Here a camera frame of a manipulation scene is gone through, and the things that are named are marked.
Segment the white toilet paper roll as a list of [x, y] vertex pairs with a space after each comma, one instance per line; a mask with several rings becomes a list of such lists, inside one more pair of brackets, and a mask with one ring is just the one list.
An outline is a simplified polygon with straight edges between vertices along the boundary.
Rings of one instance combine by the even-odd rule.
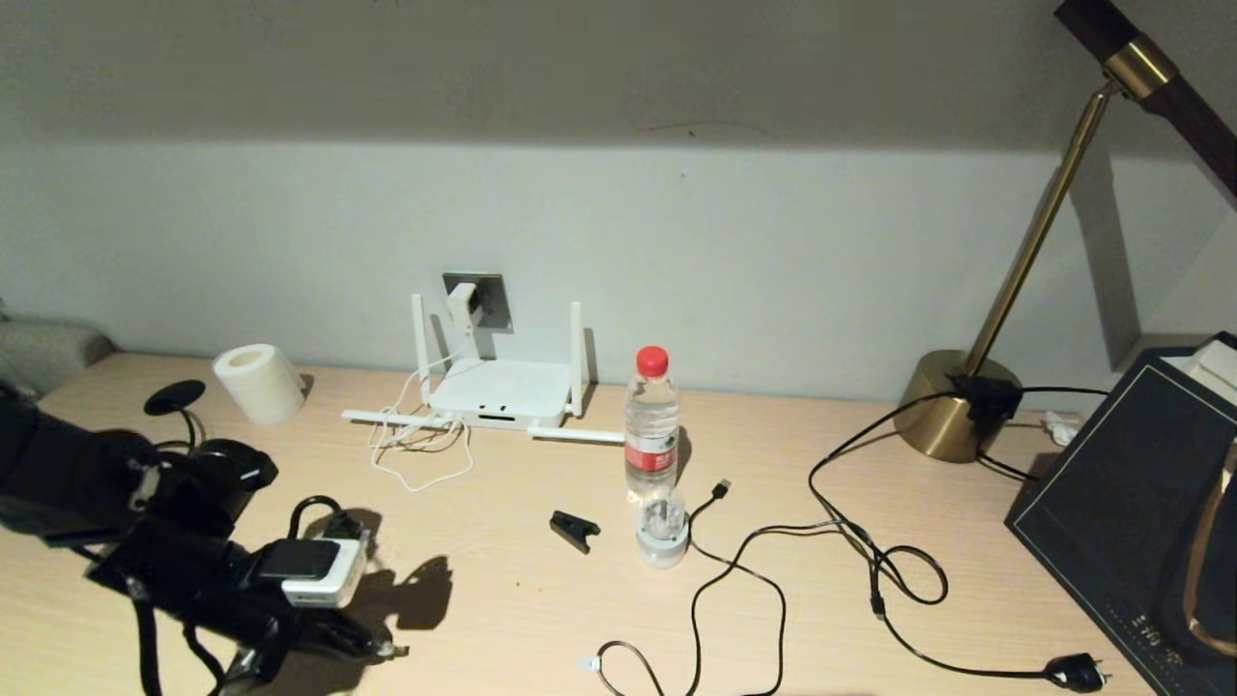
[[239, 345], [213, 361], [213, 372], [247, 422], [257, 427], [288, 422], [306, 402], [306, 382], [280, 347]]

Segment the white power adapter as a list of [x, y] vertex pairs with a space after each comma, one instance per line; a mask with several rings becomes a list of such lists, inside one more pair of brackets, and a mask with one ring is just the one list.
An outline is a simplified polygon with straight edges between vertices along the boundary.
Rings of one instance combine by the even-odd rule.
[[482, 316], [482, 305], [475, 282], [461, 281], [447, 292], [447, 314], [456, 333], [473, 335], [477, 326], [477, 316]]

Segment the large black flat box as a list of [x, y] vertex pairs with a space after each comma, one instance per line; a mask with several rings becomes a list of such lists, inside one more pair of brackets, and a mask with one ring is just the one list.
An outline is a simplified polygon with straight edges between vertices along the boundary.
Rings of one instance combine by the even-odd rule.
[[1211, 486], [1232, 480], [1197, 586], [1197, 619], [1237, 643], [1237, 407], [1148, 349], [1006, 524], [1158, 696], [1237, 696], [1237, 660], [1188, 630], [1188, 558]]

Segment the brass desk lamp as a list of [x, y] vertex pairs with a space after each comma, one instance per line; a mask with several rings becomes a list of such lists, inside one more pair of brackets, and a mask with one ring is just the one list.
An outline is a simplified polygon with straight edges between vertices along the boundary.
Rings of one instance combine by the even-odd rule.
[[1079, 115], [1021, 248], [967, 351], [924, 354], [893, 410], [907, 445], [936, 461], [980, 461], [1029, 392], [992, 349], [1068, 198], [1110, 103], [1122, 98], [1170, 124], [1204, 163], [1218, 190], [1237, 202], [1237, 132], [1197, 93], [1157, 41], [1115, 0], [1063, 0], [1055, 19], [1097, 62], [1103, 83]]

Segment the black oval desk grommet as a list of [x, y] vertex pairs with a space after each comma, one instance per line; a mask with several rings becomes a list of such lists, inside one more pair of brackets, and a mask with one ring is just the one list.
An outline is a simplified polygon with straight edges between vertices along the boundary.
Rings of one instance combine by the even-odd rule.
[[200, 380], [182, 380], [160, 388], [148, 396], [143, 404], [147, 417], [165, 417], [173, 413], [186, 413], [205, 392]]

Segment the white router with antennas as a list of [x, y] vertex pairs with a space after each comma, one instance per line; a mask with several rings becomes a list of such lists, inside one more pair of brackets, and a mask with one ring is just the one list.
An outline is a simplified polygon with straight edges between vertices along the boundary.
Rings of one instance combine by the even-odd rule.
[[409, 300], [417, 371], [407, 384], [418, 388], [424, 414], [401, 414], [398, 405], [390, 405], [381, 410], [343, 410], [343, 419], [427, 430], [447, 430], [460, 422], [471, 428], [524, 431], [534, 439], [623, 444], [622, 431], [579, 430], [565, 424], [569, 418], [581, 419], [585, 414], [589, 380], [581, 303], [569, 307], [568, 362], [482, 360], [475, 333], [461, 334], [458, 351], [447, 354], [447, 375], [437, 384], [429, 384], [427, 378], [434, 363], [428, 354], [424, 300], [421, 294], [411, 295]]

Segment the small black plastic clip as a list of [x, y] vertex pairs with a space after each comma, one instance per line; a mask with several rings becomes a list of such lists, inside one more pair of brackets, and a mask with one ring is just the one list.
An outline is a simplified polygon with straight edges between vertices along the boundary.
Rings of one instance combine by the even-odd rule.
[[552, 512], [549, 529], [584, 555], [591, 553], [589, 538], [601, 533], [600, 525], [595, 520], [579, 518], [579, 516], [569, 514], [565, 511]]

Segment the clear bottle with red cap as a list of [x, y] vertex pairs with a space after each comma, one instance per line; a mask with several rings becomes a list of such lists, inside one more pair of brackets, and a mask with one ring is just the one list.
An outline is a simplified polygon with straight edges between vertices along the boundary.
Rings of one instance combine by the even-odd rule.
[[636, 503], [675, 488], [680, 464], [682, 396], [666, 347], [644, 345], [623, 397], [623, 480]]

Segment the white tissue box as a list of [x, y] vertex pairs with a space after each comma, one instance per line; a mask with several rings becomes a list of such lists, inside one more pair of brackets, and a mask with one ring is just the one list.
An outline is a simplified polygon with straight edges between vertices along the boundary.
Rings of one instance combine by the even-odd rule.
[[1237, 336], [1220, 333], [1188, 354], [1169, 356], [1164, 361], [1237, 407]]

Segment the grey pillow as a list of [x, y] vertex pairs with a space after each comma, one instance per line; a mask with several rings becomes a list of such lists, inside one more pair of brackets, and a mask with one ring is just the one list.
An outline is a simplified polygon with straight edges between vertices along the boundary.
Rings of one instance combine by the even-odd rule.
[[0, 382], [41, 397], [115, 351], [96, 329], [47, 320], [0, 320]]

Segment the grey wall socket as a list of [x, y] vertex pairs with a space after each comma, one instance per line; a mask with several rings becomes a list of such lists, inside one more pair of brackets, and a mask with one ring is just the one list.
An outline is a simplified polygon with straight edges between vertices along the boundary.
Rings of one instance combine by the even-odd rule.
[[511, 304], [503, 274], [460, 273], [447, 272], [443, 274], [445, 291], [449, 294], [452, 286], [461, 281], [475, 282], [477, 286], [477, 298], [481, 300], [482, 316], [477, 316], [477, 329], [491, 330], [500, 334], [508, 334], [513, 330]]

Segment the small white round device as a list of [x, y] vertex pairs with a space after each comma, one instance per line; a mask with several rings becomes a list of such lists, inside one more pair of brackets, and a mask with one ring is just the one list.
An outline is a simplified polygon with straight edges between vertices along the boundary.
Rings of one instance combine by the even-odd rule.
[[644, 561], [653, 567], [673, 567], [687, 553], [690, 514], [679, 490], [654, 490], [640, 503], [635, 534]]

